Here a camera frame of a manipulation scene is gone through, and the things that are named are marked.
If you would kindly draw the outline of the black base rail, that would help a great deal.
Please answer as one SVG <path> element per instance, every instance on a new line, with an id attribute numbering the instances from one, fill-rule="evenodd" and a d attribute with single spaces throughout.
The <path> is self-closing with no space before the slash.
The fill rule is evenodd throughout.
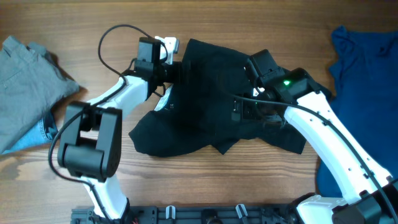
<path id="1" fill-rule="evenodd" d="M 138 224 L 208 224 L 208 223 L 302 223 L 287 204 L 247 206 L 238 204 L 222 207 L 130 207 L 127 217 L 114 219 L 114 223 Z"/>

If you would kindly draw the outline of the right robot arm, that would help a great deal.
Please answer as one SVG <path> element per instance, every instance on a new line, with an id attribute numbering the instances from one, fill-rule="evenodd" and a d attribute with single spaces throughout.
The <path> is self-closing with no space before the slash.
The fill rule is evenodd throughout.
<path id="1" fill-rule="evenodd" d="M 397 223 L 397 181 L 345 128 L 308 72 L 284 71 L 266 49 L 251 55 L 244 70 L 253 93 L 240 99 L 271 105 L 310 143 L 342 193 L 298 198 L 287 207 L 287 222 Z"/>

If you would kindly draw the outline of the black t-shirt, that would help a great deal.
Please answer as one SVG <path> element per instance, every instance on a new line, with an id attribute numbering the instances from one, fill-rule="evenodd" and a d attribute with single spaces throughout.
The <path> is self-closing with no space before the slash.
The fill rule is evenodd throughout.
<path id="1" fill-rule="evenodd" d="M 226 47 L 190 39 L 182 67 L 188 77 L 175 83 L 160 110 L 148 112 L 129 133 L 137 152 L 173 157 L 211 145 L 221 154 L 241 139 L 259 138 L 301 154 L 306 139 L 291 125 L 255 119 L 233 119 L 230 95 L 249 96 L 252 87 L 244 72 L 249 56 Z"/>

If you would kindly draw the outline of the grey folded trousers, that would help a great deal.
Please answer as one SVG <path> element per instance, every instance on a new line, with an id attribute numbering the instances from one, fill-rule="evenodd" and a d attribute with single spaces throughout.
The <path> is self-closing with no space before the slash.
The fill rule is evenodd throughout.
<path id="1" fill-rule="evenodd" d="M 62 75 L 44 46 L 24 45 L 10 35 L 1 49 L 1 153 L 79 89 Z"/>

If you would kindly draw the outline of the light blue jeans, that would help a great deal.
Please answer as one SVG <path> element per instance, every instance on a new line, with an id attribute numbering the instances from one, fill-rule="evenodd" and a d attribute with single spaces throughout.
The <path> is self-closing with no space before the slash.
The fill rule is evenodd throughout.
<path id="1" fill-rule="evenodd" d="M 28 132 L 23 135 L 10 149 L 2 154 L 22 151 L 30 147 L 36 147 L 51 143 L 58 133 L 52 112 L 48 112 L 40 121 L 38 121 Z"/>

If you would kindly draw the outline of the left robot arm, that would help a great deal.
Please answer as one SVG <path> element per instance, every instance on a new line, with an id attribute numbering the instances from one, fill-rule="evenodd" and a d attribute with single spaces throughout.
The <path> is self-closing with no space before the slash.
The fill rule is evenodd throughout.
<path id="1" fill-rule="evenodd" d="M 160 86 L 170 83 L 177 64 L 175 37 L 141 37 L 137 57 L 120 72 L 115 86 L 87 102 L 75 101 L 57 137 L 57 161 L 71 182 L 84 184 L 94 204 L 86 221 L 134 223 L 129 199 L 121 190 L 116 171 L 121 160 L 125 115 L 145 102 Z"/>

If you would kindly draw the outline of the blue shirt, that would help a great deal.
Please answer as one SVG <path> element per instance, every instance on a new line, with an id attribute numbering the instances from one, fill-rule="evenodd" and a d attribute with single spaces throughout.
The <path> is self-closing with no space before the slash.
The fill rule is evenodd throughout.
<path id="1" fill-rule="evenodd" d="M 362 148 L 397 178 L 397 32 L 331 34 L 338 60 L 329 67 L 331 108 Z"/>

